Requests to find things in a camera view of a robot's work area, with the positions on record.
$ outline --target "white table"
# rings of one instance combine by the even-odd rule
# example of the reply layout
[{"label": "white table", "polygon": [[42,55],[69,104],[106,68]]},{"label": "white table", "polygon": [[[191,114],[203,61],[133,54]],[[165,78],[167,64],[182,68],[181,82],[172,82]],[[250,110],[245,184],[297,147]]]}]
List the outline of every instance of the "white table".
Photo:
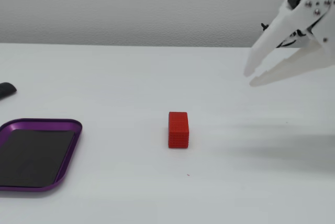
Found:
[{"label": "white table", "polygon": [[[334,68],[251,88],[247,51],[0,44],[18,89],[1,123],[83,124],[64,183],[1,192],[0,223],[335,223]],[[188,112],[186,150],[168,148],[170,111]]]}]

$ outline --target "purple tray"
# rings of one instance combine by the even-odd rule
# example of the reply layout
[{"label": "purple tray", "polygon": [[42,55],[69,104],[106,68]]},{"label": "purple tray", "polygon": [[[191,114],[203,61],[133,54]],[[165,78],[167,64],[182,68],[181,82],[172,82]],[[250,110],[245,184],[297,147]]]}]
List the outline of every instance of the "purple tray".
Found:
[{"label": "purple tray", "polygon": [[69,167],[72,154],[75,150],[82,124],[73,119],[16,119],[5,123],[0,127],[0,146],[2,146],[10,136],[11,132],[17,129],[35,130],[35,131],[74,131],[74,137],[70,143],[68,151],[64,157],[62,165],[58,171],[54,183],[47,187],[1,187],[0,191],[29,191],[29,192],[44,192],[58,186],[65,178],[66,171]]}]

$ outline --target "red cube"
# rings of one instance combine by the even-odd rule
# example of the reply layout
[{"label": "red cube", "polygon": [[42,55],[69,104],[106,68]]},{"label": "red cube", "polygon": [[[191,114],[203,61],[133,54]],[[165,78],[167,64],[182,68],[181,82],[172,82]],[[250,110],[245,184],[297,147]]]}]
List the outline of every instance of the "red cube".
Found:
[{"label": "red cube", "polygon": [[188,148],[187,113],[169,113],[169,148]]}]

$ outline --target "screw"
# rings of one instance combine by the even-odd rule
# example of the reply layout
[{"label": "screw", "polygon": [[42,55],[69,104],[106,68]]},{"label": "screw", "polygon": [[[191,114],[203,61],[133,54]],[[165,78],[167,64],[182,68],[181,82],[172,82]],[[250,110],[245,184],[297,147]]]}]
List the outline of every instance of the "screw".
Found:
[{"label": "screw", "polygon": [[316,16],[319,16],[319,15],[321,15],[321,12],[320,12],[320,10],[319,10],[319,9],[316,9],[316,10],[314,11],[314,15],[316,15]]},{"label": "screw", "polygon": [[305,3],[305,6],[308,7],[308,8],[311,8],[312,7],[312,2],[311,1],[307,1]]}]

